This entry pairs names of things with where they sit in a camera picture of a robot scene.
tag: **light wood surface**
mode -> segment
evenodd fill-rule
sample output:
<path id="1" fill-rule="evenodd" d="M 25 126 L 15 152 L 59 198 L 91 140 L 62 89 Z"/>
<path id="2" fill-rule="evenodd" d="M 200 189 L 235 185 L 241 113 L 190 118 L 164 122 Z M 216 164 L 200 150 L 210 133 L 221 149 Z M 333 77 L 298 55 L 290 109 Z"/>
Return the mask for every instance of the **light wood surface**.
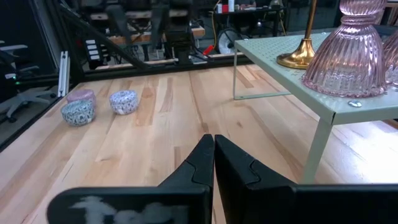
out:
<path id="1" fill-rule="evenodd" d="M 199 27 L 199 28 L 192 28 L 192 33 L 193 36 L 196 38 L 200 38 L 203 37 L 206 32 L 205 29 L 203 27 Z M 125 38 L 121 37 L 121 36 L 113 36 L 113 37 L 108 37 L 108 39 L 110 41 L 112 41 L 115 44 L 125 44 L 126 42 L 124 41 Z M 134 41 L 134 43 L 139 43 L 139 42 L 150 42 L 150 32 L 145 32 L 144 34 L 140 35 L 140 34 L 134 34 L 131 36 L 131 40 Z"/>
<path id="2" fill-rule="evenodd" d="M 223 134 L 297 182 L 318 116 L 294 96 L 232 100 L 231 67 L 82 83 L 97 96 L 96 119 L 74 128 L 55 105 L 0 153 L 0 223 L 46 223 L 57 193 L 79 186 L 157 185 L 205 133 Z M 238 91 L 283 88 L 255 65 L 238 68 Z M 136 90 L 139 109 L 115 115 L 108 98 Z M 335 126 L 318 183 L 398 181 L 398 130 L 383 121 Z M 217 185 L 213 223 L 225 219 Z"/>

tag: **ribbed glass vase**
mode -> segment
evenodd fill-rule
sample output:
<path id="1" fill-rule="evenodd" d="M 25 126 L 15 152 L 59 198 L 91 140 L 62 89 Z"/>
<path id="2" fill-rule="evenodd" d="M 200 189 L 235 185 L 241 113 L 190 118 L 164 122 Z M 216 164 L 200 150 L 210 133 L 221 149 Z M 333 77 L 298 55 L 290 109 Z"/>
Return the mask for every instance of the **ribbed glass vase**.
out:
<path id="1" fill-rule="evenodd" d="M 333 96 L 364 98 L 386 90 L 382 42 L 372 26 L 386 0 L 341 0 L 341 25 L 321 44 L 303 84 Z"/>
<path id="2" fill-rule="evenodd" d="M 384 43 L 384 58 L 386 62 L 386 81 L 398 87 L 398 31 Z"/>

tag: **brass base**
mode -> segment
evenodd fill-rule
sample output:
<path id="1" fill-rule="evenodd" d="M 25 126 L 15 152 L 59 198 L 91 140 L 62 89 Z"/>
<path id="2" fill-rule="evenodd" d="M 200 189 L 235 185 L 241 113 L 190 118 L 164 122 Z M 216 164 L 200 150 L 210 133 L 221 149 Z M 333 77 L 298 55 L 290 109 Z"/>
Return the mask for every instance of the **brass base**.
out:
<path id="1" fill-rule="evenodd" d="M 307 69 L 315 52 L 312 48 L 312 39 L 302 39 L 300 46 L 291 54 L 282 54 L 276 58 L 279 65 Z"/>

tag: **gold candle holder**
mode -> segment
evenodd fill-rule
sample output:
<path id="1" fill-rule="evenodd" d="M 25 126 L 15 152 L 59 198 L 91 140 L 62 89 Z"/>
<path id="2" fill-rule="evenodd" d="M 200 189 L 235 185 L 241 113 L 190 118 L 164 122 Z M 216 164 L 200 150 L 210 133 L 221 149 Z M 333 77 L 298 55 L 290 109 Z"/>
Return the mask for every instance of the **gold candle holder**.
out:
<path id="1" fill-rule="evenodd" d="M 308 65 L 315 55 L 312 47 L 312 39 L 310 36 L 316 7 L 317 0 L 312 0 L 304 38 L 301 40 L 299 47 L 293 53 L 282 54 L 276 58 L 276 61 L 279 65 L 298 69 L 308 68 Z"/>

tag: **perforated metal shelf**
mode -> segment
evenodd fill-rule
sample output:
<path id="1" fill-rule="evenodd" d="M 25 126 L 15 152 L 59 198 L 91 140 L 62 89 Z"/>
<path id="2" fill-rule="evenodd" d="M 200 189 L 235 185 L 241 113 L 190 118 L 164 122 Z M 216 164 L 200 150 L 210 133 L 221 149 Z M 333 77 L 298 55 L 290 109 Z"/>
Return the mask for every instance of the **perforated metal shelf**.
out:
<path id="1" fill-rule="evenodd" d="M 326 33 L 312 35 L 315 50 L 327 36 Z M 398 118 L 398 90 L 395 88 L 389 87 L 385 95 L 358 99 L 362 107 L 355 108 L 348 105 L 352 98 L 329 96 L 304 86 L 301 78 L 305 70 L 286 68 L 277 64 L 276 57 L 282 53 L 293 52 L 302 38 L 302 35 L 296 35 L 238 40 L 235 47 L 329 124 Z"/>

